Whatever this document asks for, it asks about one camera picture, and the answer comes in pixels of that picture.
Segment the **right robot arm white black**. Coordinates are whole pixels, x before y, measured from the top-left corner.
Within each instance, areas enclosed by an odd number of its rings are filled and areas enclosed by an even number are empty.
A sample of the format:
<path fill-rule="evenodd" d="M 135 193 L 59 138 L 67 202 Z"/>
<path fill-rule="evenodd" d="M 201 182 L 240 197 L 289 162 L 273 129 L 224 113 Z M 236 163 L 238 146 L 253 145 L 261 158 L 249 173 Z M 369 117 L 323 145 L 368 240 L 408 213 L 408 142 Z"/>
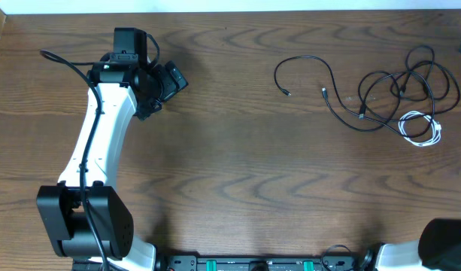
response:
<path fill-rule="evenodd" d="M 435 218 L 416 241 L 382 245 L 377 271 L 461 271 L 461 219 Z"/>

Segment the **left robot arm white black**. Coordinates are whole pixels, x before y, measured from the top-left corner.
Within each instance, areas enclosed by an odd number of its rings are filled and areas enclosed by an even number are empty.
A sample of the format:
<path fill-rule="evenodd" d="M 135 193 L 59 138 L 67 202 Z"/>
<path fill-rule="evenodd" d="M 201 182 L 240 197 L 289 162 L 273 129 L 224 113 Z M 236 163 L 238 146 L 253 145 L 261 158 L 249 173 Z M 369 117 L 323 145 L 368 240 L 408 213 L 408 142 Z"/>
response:
<path fill-rule="evenodd" d="M 36 198 L 41 220 L 60 257 L 77 270 L 165 270 L 167 260 L 138 238 L 117 194 L 117 170 L 132 118 L 145 120 L 187 86 L 173 62 L 150 58 L 152 35 L 117 28 L 114 48 L 91 62 L 81 78 L 88 104 L 71 159 L 55 185 Z"/>

